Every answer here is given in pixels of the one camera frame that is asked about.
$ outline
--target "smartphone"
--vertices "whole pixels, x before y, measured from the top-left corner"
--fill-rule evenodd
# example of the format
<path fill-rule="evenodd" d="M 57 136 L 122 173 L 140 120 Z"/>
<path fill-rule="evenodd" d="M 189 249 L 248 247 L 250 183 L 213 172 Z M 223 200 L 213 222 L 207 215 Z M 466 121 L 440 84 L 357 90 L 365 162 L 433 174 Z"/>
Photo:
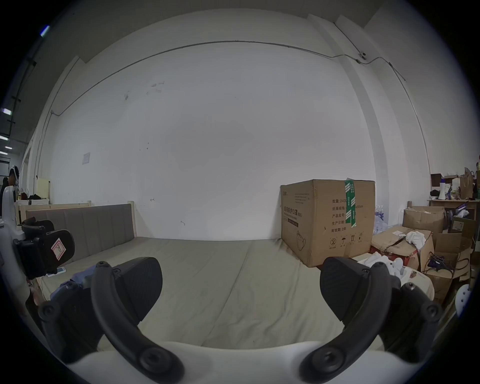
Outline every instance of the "smartphone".
<path fill-rule="evenodd" d="M 65 267 L 58 267 L 58 268 L 57 268 L 57 273 L 55 273 L 55 274 L 47 274 L 47 277 L 52 277 L 52 276 L 60 275 L 60 274 L 65 273 L 65 272 L 67 272 L 67 270 L 65 269 Z"/>

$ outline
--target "paper bag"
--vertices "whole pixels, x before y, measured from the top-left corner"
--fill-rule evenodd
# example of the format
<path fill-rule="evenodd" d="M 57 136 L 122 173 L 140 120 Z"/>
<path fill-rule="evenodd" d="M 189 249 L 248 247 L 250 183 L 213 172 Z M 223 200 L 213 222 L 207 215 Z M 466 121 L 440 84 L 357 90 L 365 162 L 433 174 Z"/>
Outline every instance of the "paper bag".
<path fill-rule="evenodd" d="M 460 176 L 460 199 L 468 200 L 473 198 L 473 173 L 465 168 L 465 174 Z"/>

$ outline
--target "large cardboard box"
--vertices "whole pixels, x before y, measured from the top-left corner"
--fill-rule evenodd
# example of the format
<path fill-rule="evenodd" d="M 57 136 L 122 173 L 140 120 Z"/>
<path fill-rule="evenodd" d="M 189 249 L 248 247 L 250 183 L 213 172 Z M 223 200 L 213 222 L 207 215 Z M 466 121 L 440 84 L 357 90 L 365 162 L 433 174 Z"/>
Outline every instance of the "large cardboard box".
<path fill-rule="evenodd" d="M 403 211 L 403 226 L 412 229 L 424 229 L 433 232 L 433 245 L 437 234 L 444 228 L 445 209 L 443 207 L 413 206 Z"/>
<path fill-rule="evenodd" d="M 310 180 L 282 185 L 282 239 L 308 267 L 370 249 L 375 182 Z"/>
<path fill-rule="evenodd" d="M 461 233 L 462 237 L 467 239 L 473 239 L 475 237 L 476 228 L 477 222 L 475 220 L 454 216 L 452 218 L 452 225 L 449 232 Z"/>
<path fill-rule="evenodd" d="M 426 239 L 425 245 L 420 249 L 420 254 L 414 245 L 409 244 L 404 236 L 400 236 L 402 234 L 406 235 L 413 230 L 423 233 Z M 372 237 L 370 253 L 374 252 L 379 252 L 390 260 L 400 257 L 404 266 L 418 270 L 419 265 L 425 264 L 430 257 L 430 253 L 433 253 L 432 232 L 401 226 L 389 228 L 385 232 Z"/>
<path fill-rule="evenodd" d="M 471 242 L 471 238 L 464 237 L 463 233 L 438 234 L 435 255 L 443 257 L 455 270 L 437 271 L 428 265 L 430 258 L 422 260 L 422 271 L 432 281 L 435 300 L 440 304 L 444 301 L 453 279 L 459 277 L 460 281 L 464 281 L 470 278 Z"/>

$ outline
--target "black handle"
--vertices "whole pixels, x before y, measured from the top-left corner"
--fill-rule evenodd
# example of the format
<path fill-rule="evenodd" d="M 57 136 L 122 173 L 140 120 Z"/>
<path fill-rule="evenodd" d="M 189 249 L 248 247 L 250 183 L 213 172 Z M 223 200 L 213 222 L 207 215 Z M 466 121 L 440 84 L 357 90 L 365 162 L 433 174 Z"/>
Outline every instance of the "black handle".
<path fill-rule="evenodd" d="M 302 361 L 299 373 L 303 381 L 325 383 L 333 379 L 353 364 L 379 334 L 392 297 L 390 274 L 383 263 L 363 270 L 368 274 L 368 288 L 362 305 L 341 334 Z"/>
<path fill-rule="evenodd" d="M 91 295 L 105 335 L 132 366 L 156 383 L 177 383 L 182 378 L 179 358 L 142 335 L 135 325 L 118 296 L 113 269 L 107 262 L 96 264 Z"/>

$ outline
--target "screw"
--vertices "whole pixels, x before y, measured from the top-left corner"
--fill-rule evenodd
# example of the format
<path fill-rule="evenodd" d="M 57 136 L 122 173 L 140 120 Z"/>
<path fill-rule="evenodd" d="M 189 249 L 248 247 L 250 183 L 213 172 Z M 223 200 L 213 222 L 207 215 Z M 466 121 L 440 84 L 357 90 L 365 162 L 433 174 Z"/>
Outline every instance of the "screw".
<path fill-rule="evenodd" d="M 170 369 L 172 358 L 166 350 L 151 347 L 141 353 L 139 362 L 149 372 L 164 373 Z"/>
<path fill-rule="evenodd" d="M 427 312 L 428 312 L 428 314 L 430 315 L 430 317 L 433 318 L 433 317 L 435 317 L 435 316 L 437 315 L 437 313 L 438 313 L 437 307 L 435 307 L 434 305 L 429 305 L 429 306 L 427 307 Z"/>
<path fill-rule="evenodd" d="M 54 311 L 55 309 L 51 305 L 46 305 L 43 307 L 43 313 L 47 316 L 51 315 Z"/>
<path fill-rule="evenodd" d="M 335 347 L 324 347 L 312 356 L 312 363 L 319 372 L 334 372 L 344 363 L 343 353 Z"/>

